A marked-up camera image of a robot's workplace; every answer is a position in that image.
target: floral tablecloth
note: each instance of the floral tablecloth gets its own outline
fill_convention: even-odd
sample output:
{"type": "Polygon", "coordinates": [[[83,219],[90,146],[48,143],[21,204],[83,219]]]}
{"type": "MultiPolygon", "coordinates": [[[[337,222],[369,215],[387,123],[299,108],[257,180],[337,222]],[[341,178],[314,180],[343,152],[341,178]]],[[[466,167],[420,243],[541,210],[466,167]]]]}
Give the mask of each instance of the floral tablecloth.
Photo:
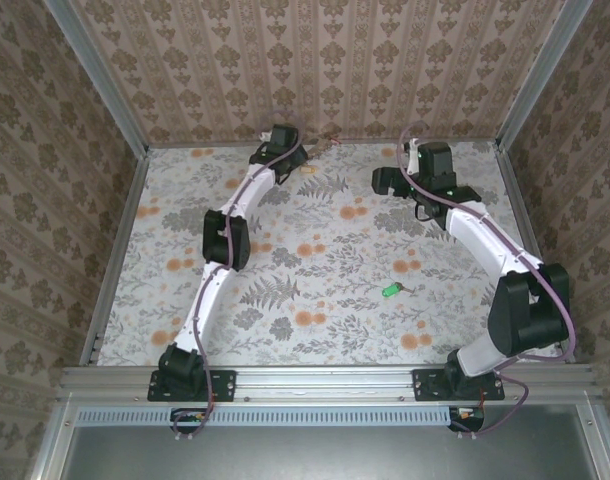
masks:
{"type": "MultiPolygon", "coordinates": [[[[203,267],[202,221],[244,177],[252,147],[150,151],[150,169],[100,365],[155,365],[182,326],[203,267]]],[[[473,186],[519,239],[491,142],[452,145],[473,186]]],[[[378,196],[393,145],[338,145],[274,187],[248,220],[252,255],[232,282],[208,353],[217,365],[441,363],[480,335],[494,286],[410,200],[378,196]],[[401,282],[409,291],[384,298],[401,282]]]]}

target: orange dot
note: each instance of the orange dot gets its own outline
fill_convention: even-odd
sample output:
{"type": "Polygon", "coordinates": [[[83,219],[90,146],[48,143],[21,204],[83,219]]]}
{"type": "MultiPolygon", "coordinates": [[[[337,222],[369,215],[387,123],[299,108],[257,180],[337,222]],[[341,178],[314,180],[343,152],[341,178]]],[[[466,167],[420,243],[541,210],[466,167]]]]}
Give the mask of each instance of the orange dot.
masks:
{"type": "Polygon", "coordinates": [[[309,257],[312,254],[312,246],[309,243],[302,243],[296,249],[296,253],[301,257],[309,257]]]}
{"type": "Polygon", "coordinates": [[[170,272],[175,272],[177,270],[180,270],[181,268],[181,261],[178,258],[172,258],[169,262],[167,262],[167,269],[170,272]]]}
{"type": "Polygon", "coordinates": [[[163,330],[157,330],[152,334],[153,345],[165,345],[167,343],[167,332],[163,330]]]}
{"type": "Polygon", "coordinates": [[[418,340],[416,340],[416,335],[412,335],[411,333],[406,333],[401,337],[401,346],[405,350],[414,350],[418,347],[418,340]]]}
{"type": "Polygon", "coordinates": [[[309,312],[298,312],[296,314],[296,324],[301,327],[306,327],[312,323],[312,314],[309,312]]]}
{"type": "Polygon", "coordinates": [[[343,207],[341,208],[341,217],[345,220],[351,220],[356,215],[354,207],[343,207]]]}
{"type": "Polygon", "coordinates": [[[420,342],[421,345],[431,345],[432,344],[432,336],[428,335],[427,333],[424,333],[423,335],[420,336],[420,342]]]}
{"type": "Polygon", "coordinates": [[[394,271],[397,273],[405,273],[407,272],[407,263],[404,260],[396,260],[394,262],[394,271]]]}

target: green object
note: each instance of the green object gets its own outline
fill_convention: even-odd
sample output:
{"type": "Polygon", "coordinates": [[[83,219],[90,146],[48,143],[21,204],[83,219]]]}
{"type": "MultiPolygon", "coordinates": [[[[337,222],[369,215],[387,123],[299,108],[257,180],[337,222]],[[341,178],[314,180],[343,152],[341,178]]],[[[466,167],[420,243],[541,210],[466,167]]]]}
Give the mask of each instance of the green object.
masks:
{"type": "Polygon", "coordinates": [[[391,297],[392,295],[396,295],[402,289],[403,289],[403,285],[396,282],[394,285],[390,285],[389,287],[383,289],[383,296],[391,297]]]}

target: patterned wallpaper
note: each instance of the patterned wallpaper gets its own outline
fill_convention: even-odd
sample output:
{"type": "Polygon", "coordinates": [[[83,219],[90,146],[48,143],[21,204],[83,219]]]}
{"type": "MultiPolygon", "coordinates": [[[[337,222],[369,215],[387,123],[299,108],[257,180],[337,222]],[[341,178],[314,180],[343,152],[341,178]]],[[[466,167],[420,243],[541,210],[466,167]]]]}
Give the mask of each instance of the patterned wallpaper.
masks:
{"type": "Polygon", "coordinates": [[[495,137],[562,0],[76,0],[148,143],[313,131],[495,137]]]}
{"type": "Polygon", "coordinates": [[[135,159],[40,1],[0,1],[0,479],[80,349],[135,159]]]}
{"type": "Polygon", "coordinates": [[[577,355],[610,413],[610,0],[592,5],[510,155],[545,258],[573,278],[577,355]]]}

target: gray panel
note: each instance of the gray panel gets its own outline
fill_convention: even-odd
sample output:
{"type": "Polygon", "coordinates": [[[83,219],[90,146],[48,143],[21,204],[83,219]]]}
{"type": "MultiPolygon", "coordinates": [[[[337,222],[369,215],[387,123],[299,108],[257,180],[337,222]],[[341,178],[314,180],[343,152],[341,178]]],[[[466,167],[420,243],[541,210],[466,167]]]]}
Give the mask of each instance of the gray panel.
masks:
{"type": "Polygon", "coordinates": [[[596,478],[582,435],[575,407],[524,407],[476,440],[444,427],[222,427],[191,441],[160,427],[79,428],[63,478],[596,478]]]}

